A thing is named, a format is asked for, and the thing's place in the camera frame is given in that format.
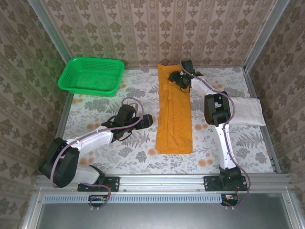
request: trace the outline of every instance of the floral tablecloth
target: floral tablecloth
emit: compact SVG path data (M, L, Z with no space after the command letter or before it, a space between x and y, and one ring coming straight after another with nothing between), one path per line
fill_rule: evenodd
M250 97L241 68L197 69L205 79L231 96ZM191 91L193 153L166 155L155 150L159 114L158 71L125 70L117 95L113 98L75 94L64 139L81 136L116 115L121 100L139 99L144 113L153 116L153 125L133 131L125 141L104 145L80 159L106 174L204 174L219 173L218 148L203 115L204 100ZM273 172L264 140L257 126L230 126L230 137L238 163L251 173Z

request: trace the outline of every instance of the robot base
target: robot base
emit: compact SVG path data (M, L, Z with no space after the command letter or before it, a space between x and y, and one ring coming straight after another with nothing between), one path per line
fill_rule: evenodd
M111 192L118 192L120 187L120 177L106 177L105 174L97 167L90 165L99 172L100 176L97 178L95 185L105 185L111 189ZM77 191L79 192L107 192L104 187L90 187L87 185L79 184L77 186Z
M246 178L242 176L239 168L222 169L219 167L219 170L218 176L203 177L206 192L248 190Z

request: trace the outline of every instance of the table surface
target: table surface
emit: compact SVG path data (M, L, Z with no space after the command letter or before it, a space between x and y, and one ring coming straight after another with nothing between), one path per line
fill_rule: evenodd
M207 82L230 96L250 97L241 68L202 68ZM122 142L103 145L81 158L105 174L206 174L219 173L219 151L212 129L205 122L204 99L191 90L193 153L166 155L155 150L159 114L157 69L125 70L117 95L113 98L75 94L64 131L64 139L75 138L99 127L116 115L121 100L139 99L144 113L153 116L153 125L133 131ZM273 172L260 127L231 125L230 137L235 157L246 172Z

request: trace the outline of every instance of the metal corner post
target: metal corner post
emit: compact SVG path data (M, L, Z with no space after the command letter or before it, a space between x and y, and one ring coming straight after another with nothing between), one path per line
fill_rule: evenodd
M254 89L254 85L251 80L250 73L246 72L245 70L243 70L243 73L244 73L244 79L246 81L250 96L252 98L257 98L256 92ZM262 132L265 144L266 144L267 151L270 154L270 156L272 157L272 161L274 163L275 170L277 173L281 173L282 171L281 171L280 165L278 163L277 156L275 154L275 149L273 148L267 126L261 126L261 132Z
M49 18L49 15L47 11L45 10L42 1L40 0L29 0L30 5L34 9L35 13L37 14L39 20L41 21L44 29L50 36L52 42L54 43L57 51L60 53L63 61L67 63L71 56L65 47L64 43L61 40L60 35L58 34L57 30L55 29L51 19Z
M274 4L269 17L266 20L265 25L263 26L253 48L250 51L250 54L247 60L244 63L245 71L249 72L254 65L258 55L262 51L264 45L266 44L268 38L270 37L273 29L278 23L282 13L284 12L286 6L288 5L289 0L277 0Z

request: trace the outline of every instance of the patterned wallpaper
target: patterned wallpaper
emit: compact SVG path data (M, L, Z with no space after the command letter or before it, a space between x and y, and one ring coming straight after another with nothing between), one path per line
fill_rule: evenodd
M0 228L22 222L61 117L65 64L27 1L0 1Z
M70 55L243 65L275 0L43 0Z
M250 74L305 213L305 0L290 1Z

